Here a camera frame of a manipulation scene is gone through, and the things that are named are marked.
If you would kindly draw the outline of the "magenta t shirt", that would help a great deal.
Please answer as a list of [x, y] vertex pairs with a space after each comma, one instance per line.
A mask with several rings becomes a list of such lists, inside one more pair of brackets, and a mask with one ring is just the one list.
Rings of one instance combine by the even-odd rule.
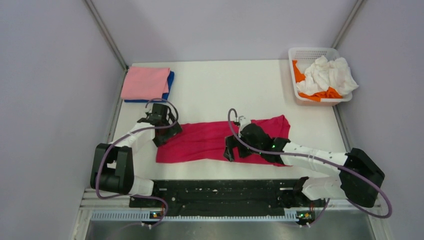
[[[272, 138], [289, 137], [291, 125], [284, 115], [253, 119], [251, 122], [260, 126]], [[232, 132], [227, 121], [187, 123], [181, 127], [181, 133], [157, 148], [156, 163], [174, 164], [206, 159], [228, 162], [224, 157], [225, 137], [232, 135]], [[236, 163], [285, 167], [283, 164], [267, 162], [258, 154], [241, 158], [234, 151], [234, 155]]]

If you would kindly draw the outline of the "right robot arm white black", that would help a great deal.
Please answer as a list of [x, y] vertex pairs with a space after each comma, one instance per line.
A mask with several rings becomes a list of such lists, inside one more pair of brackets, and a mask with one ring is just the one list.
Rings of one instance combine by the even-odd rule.
[[293, 187], [293, 200], [307, 206], [320, 199], [346, 199], [360, 207], [371, 208], [382, 194], [385, 174], [361, 149], [332, 152], [310, 148], [283, 137], [270, 137], [255, 123], [243, 123], [238, 133], [225, 138], [223, 156], [230, 162], [258, 155], [271, 164], [299, 167], [323, 174], [303, 176]]

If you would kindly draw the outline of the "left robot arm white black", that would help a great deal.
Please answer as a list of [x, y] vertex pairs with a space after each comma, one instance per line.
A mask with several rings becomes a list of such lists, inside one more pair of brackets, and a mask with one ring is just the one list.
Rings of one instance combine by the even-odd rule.
[[145, 144], [161, 147], [182, 133], [179, 113], [171, 103], [153, 103], [146, 116], [139, 119], [130, 131], [110, 143], [100, 143], [94, 151], [90, 186], [116, 196], [137, 195], [149, 207], [160, 202], [154, 181], [136, 176], [134, 156]]

